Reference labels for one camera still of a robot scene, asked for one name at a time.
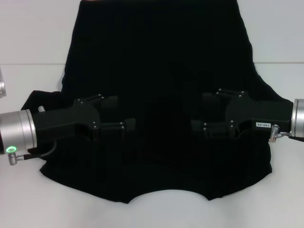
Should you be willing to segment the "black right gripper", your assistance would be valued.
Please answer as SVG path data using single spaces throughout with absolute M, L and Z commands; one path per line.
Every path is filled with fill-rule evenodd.
M 293 103 L 290 101 L 255 100 L 245 90 L 218 89 L 214 93 L 203 93 L 206 105 L 226 107 L 225 120 L 228 122 L 206 122 L 191 120 L 191 131 L 205 140 L 235 139 L 236 125 L 242 132 L 246 129 L 275 133 L 290 133 Z

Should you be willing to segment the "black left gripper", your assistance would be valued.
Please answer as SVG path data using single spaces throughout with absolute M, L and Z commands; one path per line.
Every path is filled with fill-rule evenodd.
M 126 133 L 135 131 L 135 118 L 101 123 L 99 116 L 99 112 L 113 111 L 117 108 L 118 96 L 97 94 L 75 100 L 74 104 L 67 108 L 33 114 L 37 143 L 48 143 L 76 135 L 85 136 L 96 142 L 108 136 L 123 139 Z

